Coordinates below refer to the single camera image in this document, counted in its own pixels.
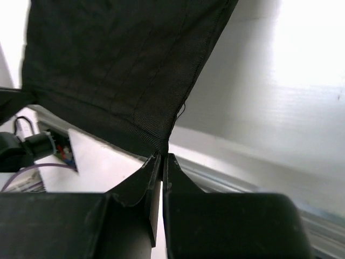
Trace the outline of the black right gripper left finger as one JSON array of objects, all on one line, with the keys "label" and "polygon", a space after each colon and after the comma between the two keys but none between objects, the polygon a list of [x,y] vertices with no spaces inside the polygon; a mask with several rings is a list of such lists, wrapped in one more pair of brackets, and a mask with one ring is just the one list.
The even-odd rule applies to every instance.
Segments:
[{"label": "black right gripper left finger", "polygon": [[150,258],[160,164],[105,193],[1,194],[1,258]]}]

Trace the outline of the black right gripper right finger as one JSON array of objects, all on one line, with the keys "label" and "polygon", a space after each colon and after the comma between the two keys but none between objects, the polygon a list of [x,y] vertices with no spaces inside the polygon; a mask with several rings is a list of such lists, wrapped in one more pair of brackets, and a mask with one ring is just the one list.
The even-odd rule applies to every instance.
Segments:
[{"label": "black right gripper right finger", "polygon": [[277,193],[207,193],[169,154],[163,171],[169,258],[313,258],[299,212]]}]

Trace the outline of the black pleated skirt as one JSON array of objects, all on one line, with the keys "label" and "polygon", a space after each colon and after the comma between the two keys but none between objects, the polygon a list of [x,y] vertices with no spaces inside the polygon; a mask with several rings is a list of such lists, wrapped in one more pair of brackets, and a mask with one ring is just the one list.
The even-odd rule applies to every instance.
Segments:
[{"label": "black pleated skirt", "polygon": [[27,105],[127,152],[168,152],[186,101],[236,1],[32,1],[22,88],[1,90],[1,122]]}]

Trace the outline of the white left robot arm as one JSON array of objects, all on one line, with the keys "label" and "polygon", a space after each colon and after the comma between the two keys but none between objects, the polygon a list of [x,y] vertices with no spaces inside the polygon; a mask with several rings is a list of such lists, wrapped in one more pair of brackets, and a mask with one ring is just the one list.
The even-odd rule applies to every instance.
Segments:
[{"label": "white left robot arm", "polygon": [[18,121],[24,119],[33,129],[32,122],[25,116],[16,117],[13,122],[14,132],[1,132],[1,172],[15,173],[21,168],[34,165],[34,162],[56,154],[57,147],[49,132],[34,134],[25,139],[17,135]]}]

